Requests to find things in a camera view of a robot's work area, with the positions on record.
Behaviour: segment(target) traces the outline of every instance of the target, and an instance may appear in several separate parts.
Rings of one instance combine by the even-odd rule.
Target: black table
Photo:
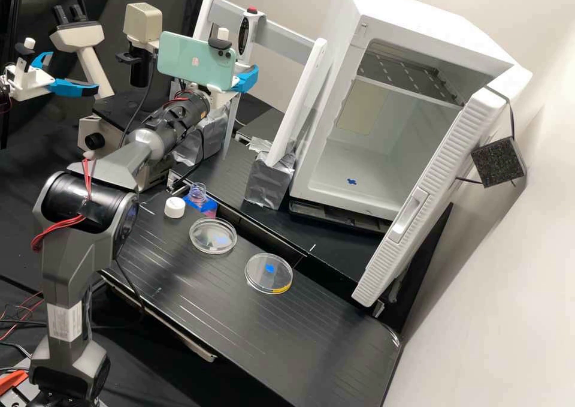
[[[283,113],[271,108],[242,126],[235,133],[236,140],[250,141],[253,136],[273,141],[283,119]]]
[[[244,267],[265,250],[238,236],[203,254],[189,240],[201,215],[164,217],[167,196],[145,205],[119,258],[156,315],[294,406],[381,405],[401,349],[392,331],[297,270],[286,293],[257,292]],[[117,269],[104,276],[130,294]]]
[[[222,204],[239,211],[285,239],[305,254],[357,283],[382,235],[358,232],[307,218],[292,216],[285,207],[275,211],[244,200],[247,178],[256,153],[231,141],[228,154],[217,153],[205,160],[189,179],[206,184],[208,192]],[[177,173],[188,168],[178,165]]]
[[[19,304],[29,294],[0,281],[0,309]],[[126,325],[138,319],[138,312],[105,289],[93,297],[96,324]],[[46,319],[46,307],[34,312],[34,320]],[[45,328],[23,327],[9,342],[33,352],[46,333]],[[101,393],[107,407],[219,407],[289,404],[223,357],[212,364],[190,351],[172,331],[146,318],[130,330],[102,330],[93,334],[111,360],[110,375]],[[12,366],[23,357],[0,345],[0,366]]]

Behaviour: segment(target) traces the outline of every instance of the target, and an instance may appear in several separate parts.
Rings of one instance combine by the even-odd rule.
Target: white cap
[[[228,28],[218,28],[217,29],[217,37],[220,40],[227,40],[229,38]]]
[[[29,49],[33,49],[34,46],[36,46],[36,40],[34,40],[32,37],[26,37],[24,40],[24,46]]]
[[[170,197],[166,200],[164,214],[170,218],[181,218],[186,211],[186,202],[180,197]]]

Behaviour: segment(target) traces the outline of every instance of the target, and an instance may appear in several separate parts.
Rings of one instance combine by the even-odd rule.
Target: black platform
[[[294,406],[381,405],[401,349],[391,330],[297,267],[288,292],[257,292],[244,267],[266,250],[238,237],[226,255],[197,251],[189,228],[201,215],[164,217],[167,196],[145,205],[119,258],[155,313]],[[118,270],[104,276],[128,291]]]
[[[208,192],[223,205],[249,217],[302,253],[359,282],[383,235],[333,227],[292,216],[285,208],[275,211],[245,201],[246,183],[255,156],[245,145],[231,141],[225,159],[222,153],[215,154],[202,163],[190,180],[205,183]],[[178,165],[174,171],[183,174],[187,169]]]

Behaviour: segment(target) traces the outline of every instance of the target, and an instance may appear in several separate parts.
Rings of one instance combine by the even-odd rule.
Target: white wall
[[[461,196],[467,207],[434,256],[385,407],[573,405],[575,26],[548,70],[536,82],[551,89],[546,106],[518,136],[526,187],[518,197],[479,187],[501,199],[495,216],[488,202]],[[465,223],[473,233],[474,222],[501,215],[475,251],[465,244]]]
[[[308,37],[318,35],[329,4],[329,0],[230,1],[244,7],[258,7],[271,20]],[[575,10],[574,0],[418,1],[466,17],[535,73],[542,70],[545,58],[553,56]],[[302,67],[263,48],[255,50],[252,58],[260,66],[260,78],[251,93],[285,111]]]

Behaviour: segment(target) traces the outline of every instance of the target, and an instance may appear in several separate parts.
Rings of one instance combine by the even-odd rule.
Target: robotic arm
[[[81,163],[53,174],[33,214],[42,230],[82,214],[70,228],[46,235],[42,245],[42,288],[48,309],[48,335],[36,348],[29,378],[40,388],[33,406],[97,406],[110,369],[104,348],[92,340],[85,318],[86,292],[95,271],[114,260],[138,215],[135,175],[161,160],[210,111],[201,91],[169,101],[127,137],[127,144],[93,166],[88,199]]]

